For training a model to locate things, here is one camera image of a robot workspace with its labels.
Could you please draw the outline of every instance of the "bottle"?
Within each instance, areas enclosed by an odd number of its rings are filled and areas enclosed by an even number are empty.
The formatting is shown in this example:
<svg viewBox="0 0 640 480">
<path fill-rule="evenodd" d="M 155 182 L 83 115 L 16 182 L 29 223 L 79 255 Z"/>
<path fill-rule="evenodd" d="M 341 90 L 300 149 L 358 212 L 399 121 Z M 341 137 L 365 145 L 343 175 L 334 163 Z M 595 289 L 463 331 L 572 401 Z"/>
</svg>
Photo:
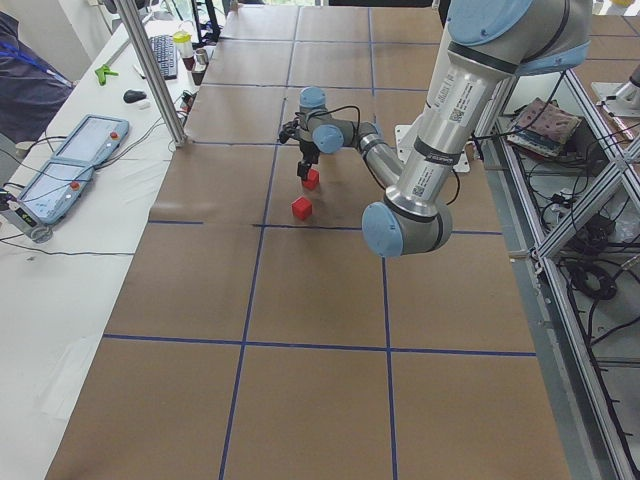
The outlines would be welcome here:
<svg viewBox="0 0 640 480">
<path fill-rule="evenodd" d="M 195 60 L 193 58 L 193 46 L 191 45 L 191 34 L 184 30 L 179 30 L 173 34 L 173 43 L 178 47 L 180 57 L 187 70 L 191 71 Z"/>
<path fill-rule="evenodd" d="M 195 66 L 193 70 L 191 70 L 191 75 L 193 76 L 193 82 L 196 85 L 200 85 L 204 78 L 204 72 L 207 71 L 207 65 L 209 64 L 207 51 L 204 48 L 198 48 L 195 53 L 195 60 Z"/>
</svg>

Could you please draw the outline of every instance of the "computer mouse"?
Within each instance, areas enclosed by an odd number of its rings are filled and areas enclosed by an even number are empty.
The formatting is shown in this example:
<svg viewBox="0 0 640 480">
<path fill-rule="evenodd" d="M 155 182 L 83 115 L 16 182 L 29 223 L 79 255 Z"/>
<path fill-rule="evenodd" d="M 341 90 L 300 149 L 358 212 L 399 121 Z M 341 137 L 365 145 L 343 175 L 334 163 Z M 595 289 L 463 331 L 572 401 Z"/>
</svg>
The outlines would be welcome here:
<svg viewBox="0 0 640 480">
<path fill-rule="evenodd" d="M 122 97 L 125 103 L 135 103 L 144 98 L 147 98 L 147 94 L 142 90 L 127 90 L 124 92 L 124 96 Z"/>
</svg>

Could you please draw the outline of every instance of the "light blue joint cap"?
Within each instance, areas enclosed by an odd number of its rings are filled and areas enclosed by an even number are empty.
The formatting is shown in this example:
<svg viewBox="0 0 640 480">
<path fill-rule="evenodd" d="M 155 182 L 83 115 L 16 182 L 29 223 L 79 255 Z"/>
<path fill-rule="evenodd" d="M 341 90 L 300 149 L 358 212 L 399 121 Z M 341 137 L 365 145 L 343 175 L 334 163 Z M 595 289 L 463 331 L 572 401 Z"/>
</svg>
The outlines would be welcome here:
<svg viewBox="0 0 640 480">
<path fill-rule="evenodd" d="M 488 43 L 510 30 L 533 0 L 452 2 L 448 17 L 451 39 L 467 47 Z"/>
<path fill-rule="evenodd" d="M 562 72 L 568 68 L 574 68 L 587 59 L 589 43 L 572 48 L 565 52 L 538 58 L 518 67 L 516 75 L 524 77 L 527 75 L 542 75 L 544 73 Z"/>
<path fill-rule="evenodd" d="M 320 125 L 313 131 L 313 143 L 322 153 L 336 153 L 344 145 L 344 135 L 335 125 Z"/>
<path fill-rule="evenodd" d="M 402 255 L 404 241 L 400 224 L 384 203 L 372 203 L 365 208 L 362 214 L 362 233 L 369 248 L 381 257 Z"/>
<path fill-rule="evenodd" d="M 320 108 L 327 102 L 324 90 L 318 87 L 307 87 L 300 92 L 301 108 Z"/>
</svg>

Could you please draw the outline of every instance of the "blue lanyard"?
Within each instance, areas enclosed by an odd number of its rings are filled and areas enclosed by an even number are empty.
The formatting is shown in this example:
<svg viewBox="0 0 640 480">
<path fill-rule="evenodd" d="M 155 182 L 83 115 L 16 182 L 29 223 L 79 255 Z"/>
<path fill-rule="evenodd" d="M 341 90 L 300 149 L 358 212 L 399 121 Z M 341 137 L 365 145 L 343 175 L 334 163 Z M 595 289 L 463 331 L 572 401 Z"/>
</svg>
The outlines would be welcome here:
<svg viewBox="0 0 640 480">
<path fill-rule="evenodd" d="M 55 78 L 57 81 L 59 81 L 63 85 L 66 85 L 69 88 L 73 87 L 73 84 L 69 80 L 64 78 L 62 75 L 60 75 L 57 72 L 54 72 L 53 70 L 45 67 L 44 65 L 41 65 L 40 63 L 35 61 L 30 56 L 25 55 L 24 53 L 22 53 L 20 50 L 18 50 L 13 45 L 9 45 L 8 43 L 0 42 L 0 47 L 4 48 L 6 50 L 4 52 L 0 50 L 0 57 L 15 58 L 16 60 L 20 60 L 21 62 L 28 63 L 29 65 L 37 68 L 41 72 L 44 72 L 44 73 L 46 73 L 48 75 L 51 75 L 53 78 Z"/>
</svg>

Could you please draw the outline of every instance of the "keyboard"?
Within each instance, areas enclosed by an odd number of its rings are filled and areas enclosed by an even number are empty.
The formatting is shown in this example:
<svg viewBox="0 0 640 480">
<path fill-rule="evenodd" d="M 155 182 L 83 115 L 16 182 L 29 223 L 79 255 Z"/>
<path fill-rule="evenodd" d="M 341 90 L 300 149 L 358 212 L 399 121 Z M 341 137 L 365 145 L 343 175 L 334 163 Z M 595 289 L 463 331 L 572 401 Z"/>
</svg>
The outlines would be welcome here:
<svg viewBox="0 0 640 480">
<path fill-rule="evenodd" d="M 157 35 L 149 39 L 160 73 L 165 80 L 178 78 L 178 48 L 171 35 Z"/>
</svg>

